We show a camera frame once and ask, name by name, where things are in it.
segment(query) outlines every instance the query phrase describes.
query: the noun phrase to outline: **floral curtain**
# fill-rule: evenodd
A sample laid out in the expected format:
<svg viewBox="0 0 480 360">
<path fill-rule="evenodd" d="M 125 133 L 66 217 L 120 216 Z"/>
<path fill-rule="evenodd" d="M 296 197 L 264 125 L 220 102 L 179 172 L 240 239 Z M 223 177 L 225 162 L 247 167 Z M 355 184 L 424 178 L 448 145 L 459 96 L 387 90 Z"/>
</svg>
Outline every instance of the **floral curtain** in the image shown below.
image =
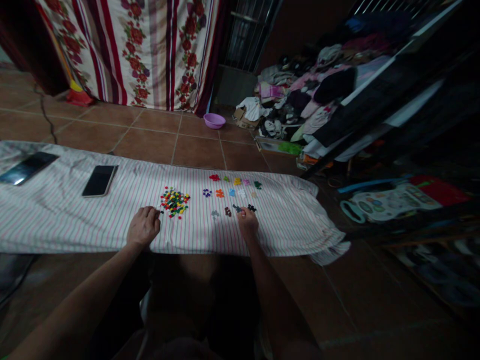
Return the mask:
<svg viewBox="0 0 480 360">
<path fill-rule="evenodd" d="M 37 1 L 91 96 L 182 111 L 197 111 L 210 97 L 221 0 Z"/>
</svg>

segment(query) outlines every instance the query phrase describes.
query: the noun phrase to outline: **cable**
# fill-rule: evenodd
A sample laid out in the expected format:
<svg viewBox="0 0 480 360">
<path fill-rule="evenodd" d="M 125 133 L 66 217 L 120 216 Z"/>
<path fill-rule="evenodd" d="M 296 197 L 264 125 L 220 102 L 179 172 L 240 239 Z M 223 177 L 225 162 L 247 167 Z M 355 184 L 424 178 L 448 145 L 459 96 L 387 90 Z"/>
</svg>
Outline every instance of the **cable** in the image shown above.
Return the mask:
<svg viewBox="0 0 480 360">
<path fill-rule="evenodd" d="M 50 124 L 50 134 L 51 136 L 53 137 L 53 141 L 55 143 L 55 145 L 58 145 L 59 142 L 57 140 L 57 137 L 55 136 L 55 126 L 54 124 L 50 121 L 50 119 L 48 118 L 47 116 L 47 113 L 45 112 L 45 104 L 44 104 L 44 94 L 42 94 L 41 92 L 38 92 L 37 91 L 37 83 L 35 83 L 35 85 L 33 86 L 33 92 L 40 95 L 40 107 L 41 107 L 41 112 L 43 114 L 43 117 L 45 117 L 45 120 Z"/>
</svg>

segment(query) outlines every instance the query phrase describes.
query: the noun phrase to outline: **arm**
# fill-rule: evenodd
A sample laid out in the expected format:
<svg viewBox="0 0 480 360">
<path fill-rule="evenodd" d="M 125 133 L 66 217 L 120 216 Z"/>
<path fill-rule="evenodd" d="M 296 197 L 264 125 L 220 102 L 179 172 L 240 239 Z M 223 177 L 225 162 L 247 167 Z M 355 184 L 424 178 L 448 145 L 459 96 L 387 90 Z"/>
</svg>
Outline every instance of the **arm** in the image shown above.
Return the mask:
<svg viewBox="0 0 480 360">
<path fill-rule="evenodd" d="M 8 357 L 66 359 L 81 354 L 139 254 L 160 231 L 159 213 L 142 207 L 133 217 L 126 246 L 82 282 Z"/>
<path fill-rule="evenodd" d="M 237 217 L 250 252 L 261 312 L 274 357 L 321 359 L 320 348 L 302 312 L 259 245 L 259 222 L 255 213 L 242 207 Z"/>
</svg>

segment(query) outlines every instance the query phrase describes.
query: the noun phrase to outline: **phone screen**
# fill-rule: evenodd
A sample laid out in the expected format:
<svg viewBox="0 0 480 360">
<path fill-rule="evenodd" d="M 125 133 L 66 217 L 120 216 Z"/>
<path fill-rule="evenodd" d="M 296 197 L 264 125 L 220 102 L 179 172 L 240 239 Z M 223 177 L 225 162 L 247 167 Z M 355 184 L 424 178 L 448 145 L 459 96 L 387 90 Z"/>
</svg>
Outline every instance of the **phone screen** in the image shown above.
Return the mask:
<svg viewBox="0 0 480 360">
<path fill-rule="evenodd" d="M 84 197 L 105 195 L 108 192 L 110 180 L 116 169 L 117 166 L 95 166 L 81 195 Z"/>
<path fill-rule="evenodd" d="M 59 157 L 46 152 L 36 152 L 18 165 L 0 176 L 0 182 L 12 185 L 21 185 L 35 173 L 53 163 Z"/>
</svg>

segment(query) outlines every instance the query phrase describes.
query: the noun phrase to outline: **hand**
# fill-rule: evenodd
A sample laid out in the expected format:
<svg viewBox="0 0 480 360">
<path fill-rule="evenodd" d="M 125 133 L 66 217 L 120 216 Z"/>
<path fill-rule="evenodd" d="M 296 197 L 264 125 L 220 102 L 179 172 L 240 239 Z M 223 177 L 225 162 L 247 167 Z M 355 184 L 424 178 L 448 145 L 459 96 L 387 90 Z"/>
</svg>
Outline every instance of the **hand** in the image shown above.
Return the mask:
<svg viewBox="0 0 480 360">
<path fill-rule="evenodd" d="M 251 240 L 257 235 L 259 230 L 259 221 L 255 213 L 246 207 L 241 208 L 241 212 L 236 214 L 238 218 L 238 225 L 240 226 L 240 233 L 245 241 Z"/>
<path fill-rule="evenodd" d="M 139 208 L 128 228 L 126 243 L 148 246 L 160 231 L 159 215 L 160 211 L 153 206 Z"/>
</svg>

